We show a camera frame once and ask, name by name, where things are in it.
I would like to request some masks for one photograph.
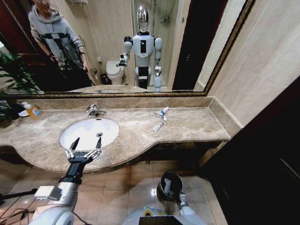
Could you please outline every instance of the gray hoodie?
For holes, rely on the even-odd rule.
[[[53,38],[59,38],[57,33],[69,34],[71,41],[65,37],[62,38],[64,49],[72,61],[79,67],[83,68],[82,62],[78,57],[78,50],[83,48],[82,42],[74,33],[70,24],[63,18],[63,16],[54,8],[51,8],[52,15],[49,20],[44,19],[37,12],[37,7],[34,5],[32,11],[29,13],[28,18],[31,26],[31,33],[36,41],[49,46],[49,49],[55,57],[58,58],[59,66],[61,69],[65,67],[65,57],[62,50],[53,39],[43,38],[41,35],[50,34]]]

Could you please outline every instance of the trash can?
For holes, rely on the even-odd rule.
[[[179,198],[183,190],[183,182],[180,176],[172,171],[167,171],[160,178],[157,191],[166,201],[173,201]]]
[[[108,78],[107,74],[101,74],[100,80],[103,85],[112,84],[112,81]]]

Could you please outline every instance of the person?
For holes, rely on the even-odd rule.
[[[64,91],[91,86],[84,46],[65,18],[49,0],[32,0],[28,14],[31,33],[41,49],[57,64],[64,77]]]

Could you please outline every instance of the gold mirror frame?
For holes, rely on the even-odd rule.
[[[47,99],[47,98],[127,98],[127,97],[198,97],[206,96],[210,91],[210,88],[215,81],[222,65],[224,64],[226,57],[228,56],[236,38],[239,35],[239,32],[242,26],[249,15],[255,0],[246,0],[245,4],[239,14],[238,19],[235,22],[235,25],[226,41],[226,44],[218,58],[218,61],[210,75],[210,78],[204,88],[204,91],[170,91],[164,93],[155,93],[155,92],[140,92],[140,93],[112,93],[112,94],[92,94],[92,93],[72,93],[72,92],[47,92],[46,94],[41,95],[5,95],[6,99]]]

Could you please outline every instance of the faucet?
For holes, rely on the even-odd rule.
[[[86,113],[88,114],[89,118],[97,117],[98,115],[106,115],[106,111],[99,110],[95,104],[90,105],[86,109]]]

